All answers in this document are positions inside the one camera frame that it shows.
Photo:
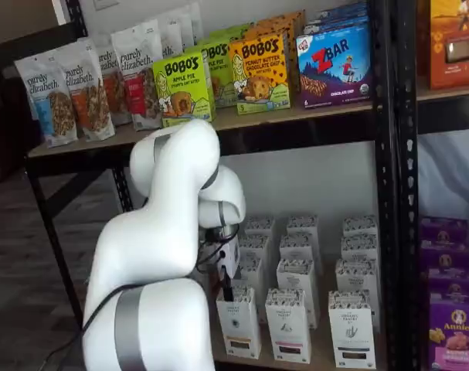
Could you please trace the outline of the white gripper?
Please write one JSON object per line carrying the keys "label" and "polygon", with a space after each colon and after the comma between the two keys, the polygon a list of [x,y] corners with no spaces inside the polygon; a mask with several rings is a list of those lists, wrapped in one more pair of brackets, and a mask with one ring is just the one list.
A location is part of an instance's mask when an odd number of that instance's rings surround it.
{"label": "white gripper", "polygon": [[223,277],[223,299],[224,301],[233,301],[233,288],[231,279],[234,278],[240,262],[240,249],[238,236],[228,238],[222,243],[214,259],[214,266],[217,268],[220,276]]}

